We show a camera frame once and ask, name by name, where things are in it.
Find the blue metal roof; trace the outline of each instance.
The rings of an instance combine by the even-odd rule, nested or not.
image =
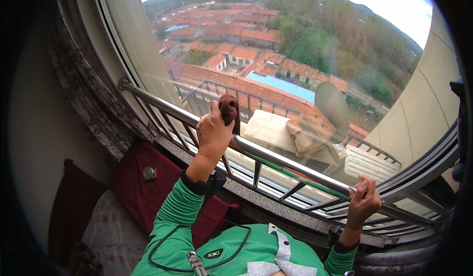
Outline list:
[[[167,28],[165,32],[174,31],[174,30],[178,30],[178,29],[182,29],[186,27],[188,27],[188,25],[173,25],[170,28]]]
[[[290,82],[286,82],[284,80],[275,78],[273,76],[266,76],[263,77],[261,75],[258,75],[251,71],[246,78],[252,79],[258,82],[261,82],[263,84],[275,87],[277,89],[280,89],[282,91],[286,91],[287,93],[293,94],[295,96],[298,96],[302,99],[305,99],[306,101],[313,102],[315,103],[316,101],[316,94],[313,91],[310,91],[308,89],[305,89],[303,87],[300,87],[298,85],[292,84]]]

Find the satellite dish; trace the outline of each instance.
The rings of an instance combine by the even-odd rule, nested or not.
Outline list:
[[[345,97],[330,82],[322,82],[316,89],[316,106],[337,129],[331,143],[341,143],[347,136],[350,116]]]

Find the person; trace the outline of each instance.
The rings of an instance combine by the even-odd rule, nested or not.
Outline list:
[[[153,262],[179,269],[190,269],[187,253],[192,246],[191,225],[204,201],[201,184],[206,183],[232,138],[233,121],[225,126],[218,102],[210,104],[211,113],[204,115],[197,127],[199,150],[188,169],[174,185],[153,223],[150,243],[133,271],[139,275],[193,275],[167,271],[153,266],[148,257],[157,243],[179,225],[151,256]],[[292,238],[273,224],[252,224],[251,232],[241,251],[230,261],[207,269],[209,275],[225,276],[285,276],[285,275],[344,275],[351,271],[364,221],[381,207],[375,180],[359,175],[356,192],[350,192],[346,226],[331,248],[323,264],[309,245]],[[196,253],[204,267],[231,257],[240,247],[248,230],[234,226],[200,246]]]

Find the floral curtain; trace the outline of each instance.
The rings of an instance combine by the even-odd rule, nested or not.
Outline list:
[[[134,137],[153,136],[91,68],[71,34],[61,0],[55,0],[51,18],[48,48],[62,88],[87,129],[120,161]]]

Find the brown cloth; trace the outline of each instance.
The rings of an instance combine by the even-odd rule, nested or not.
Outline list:
[[[236,97],[230,94],[220,96],[219,109],[225,126],[230,125],[235,120],[233,134],[240,135],[240,106]]]

